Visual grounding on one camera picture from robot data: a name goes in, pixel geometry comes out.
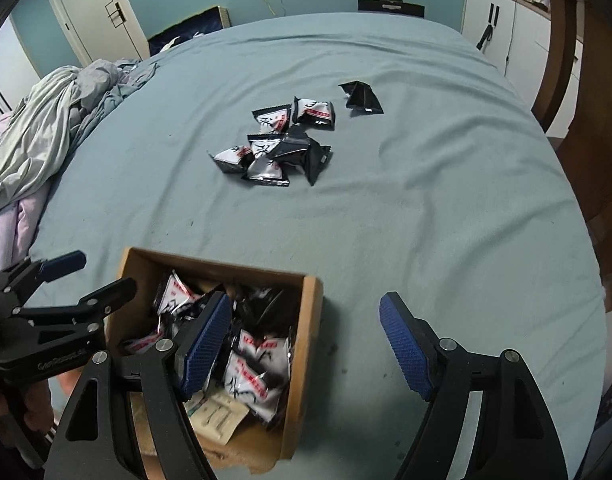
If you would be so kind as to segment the person's left hand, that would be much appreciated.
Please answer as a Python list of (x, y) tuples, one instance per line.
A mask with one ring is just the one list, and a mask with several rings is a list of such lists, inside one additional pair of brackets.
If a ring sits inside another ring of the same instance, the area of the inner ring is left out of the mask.
[[(72, 394), (81, 374), (82, 367), (79, 367), (56, 376), (66, 396)], [(24, 402), (23, 412), (26, 426), (43, 436), (48, 434), (54, 422), (48, 382), (44, 380), (28, 387), (24, 394)], [(3, 419), (8, 413), (7, 400), (0, 392), (0, 441), (5, 446), (12, 446), (14, 445), (14, 437)]]

